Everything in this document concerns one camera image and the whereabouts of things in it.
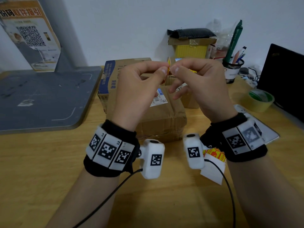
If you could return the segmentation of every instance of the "tape roll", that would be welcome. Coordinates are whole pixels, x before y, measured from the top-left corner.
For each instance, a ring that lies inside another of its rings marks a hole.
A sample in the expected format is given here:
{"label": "tape roll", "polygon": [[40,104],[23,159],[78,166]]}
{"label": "tape roll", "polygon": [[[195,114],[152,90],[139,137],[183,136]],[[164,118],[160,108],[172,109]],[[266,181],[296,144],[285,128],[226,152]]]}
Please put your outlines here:
{"label": "tape roll", "polygon": [[264,112],[275,101],[270,93],[254,89],[249,91],[241,100],[241,105],[253,112]]}

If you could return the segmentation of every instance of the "pen holder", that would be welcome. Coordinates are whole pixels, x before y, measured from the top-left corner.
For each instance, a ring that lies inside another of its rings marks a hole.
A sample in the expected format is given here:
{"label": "pen holder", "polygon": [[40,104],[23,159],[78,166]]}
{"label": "pen holder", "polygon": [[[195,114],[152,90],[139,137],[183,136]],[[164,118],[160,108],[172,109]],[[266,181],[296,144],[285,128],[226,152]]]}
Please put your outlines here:
{"label": "pen holder", "polygon": [[223,60],[226,84],[234,83],[234,79],[238,75],[238,72],[244,63],[245,62],[243,60],[240,60],[238,64],[231,64]]}

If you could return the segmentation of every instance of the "poster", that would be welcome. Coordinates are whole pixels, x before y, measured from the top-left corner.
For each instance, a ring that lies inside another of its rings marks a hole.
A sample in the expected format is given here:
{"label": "poster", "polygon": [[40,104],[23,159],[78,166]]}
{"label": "poster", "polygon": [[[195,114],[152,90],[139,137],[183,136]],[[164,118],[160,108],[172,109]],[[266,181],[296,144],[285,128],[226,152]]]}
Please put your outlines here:
{"label": "poster", "polygon": [[0,24],[34,71],[55,71],[60,43],[38,0],[0,3]]}

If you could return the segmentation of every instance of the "black wrist strap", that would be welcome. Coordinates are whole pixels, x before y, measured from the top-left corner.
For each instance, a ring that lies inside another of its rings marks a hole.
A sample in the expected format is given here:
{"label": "black wrist strap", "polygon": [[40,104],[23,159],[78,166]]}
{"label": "black wrist strap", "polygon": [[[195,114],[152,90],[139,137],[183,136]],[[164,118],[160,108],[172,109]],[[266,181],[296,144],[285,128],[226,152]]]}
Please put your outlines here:
{"label": "black wrist strap", "polygon": [[223,132],[235,128],[246,121],[247,118],[245,115],[238,113],[235,117],[226,121],[211,123],[211,126],[206,130],[206,133],[200,137],[200,140],[208,148],[218,147],[222,152],[225,153],[226,158],[232,162],[250,161],[265,156],[267,153],[267,147],[265,145],[261,145],[249,152],[235,153],[223,135]]}
{"label": "black wrist strap", "polygon": [[109,169],[108,167],[100,165],[100,164],[94,162],[93,160],[91,160],[88,155],[86,155],[85,159],[83,160],[83,164],[85,166],[86,171],[96,177],[117,177],[122,172],[125,172],[125,171],[129,172],[129,173],[133,173],[132,163],[135,161],[137,153],[140,148],[138,139],[136,138],[136,132],[131,132],[131,131],[125,130],[125,129],[115,125],[113,122],[111,122],[109,120],[106,120],[103,123],[103,125],[101,126],[101,128],[104,129],[107,134],[110,134],[110,135],[122,140],[123,142],[132,144],[135,146],[135,148],[131,152],[131,155],[128,158],[122,171]]}

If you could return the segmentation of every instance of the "black monitor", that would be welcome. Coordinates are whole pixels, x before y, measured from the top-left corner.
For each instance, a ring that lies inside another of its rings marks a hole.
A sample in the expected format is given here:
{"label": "black monitor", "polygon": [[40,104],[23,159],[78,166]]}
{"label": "black monitor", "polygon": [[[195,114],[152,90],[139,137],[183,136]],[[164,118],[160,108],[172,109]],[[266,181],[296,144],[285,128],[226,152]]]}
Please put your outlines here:
{"label": "black monitor", "polygon": [[304,55],[271,44],[257,88],[275,105],[304,122]]}

